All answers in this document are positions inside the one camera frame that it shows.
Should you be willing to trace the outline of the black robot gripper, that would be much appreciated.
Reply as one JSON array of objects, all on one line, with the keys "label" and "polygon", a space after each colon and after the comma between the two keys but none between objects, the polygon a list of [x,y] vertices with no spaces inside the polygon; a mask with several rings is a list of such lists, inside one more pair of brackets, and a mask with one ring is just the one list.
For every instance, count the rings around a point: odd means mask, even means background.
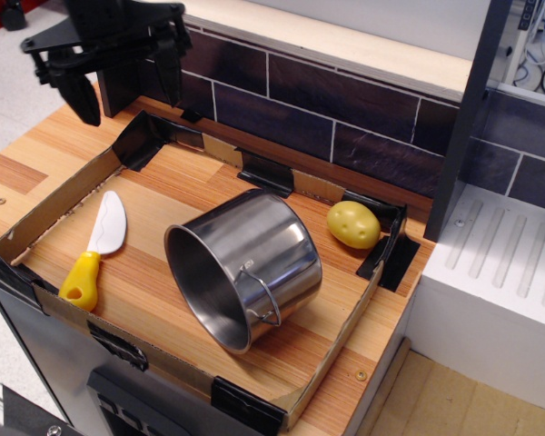
[{"label": "black robot gripper", "polygon": [[67,17],[21,43],[41,84],[56,88],[80,120],[99,126],[101,113],[87,74],[154,57],[171,107],[182,100],[181,57],[192,48],[181,3],[66,1]]}]

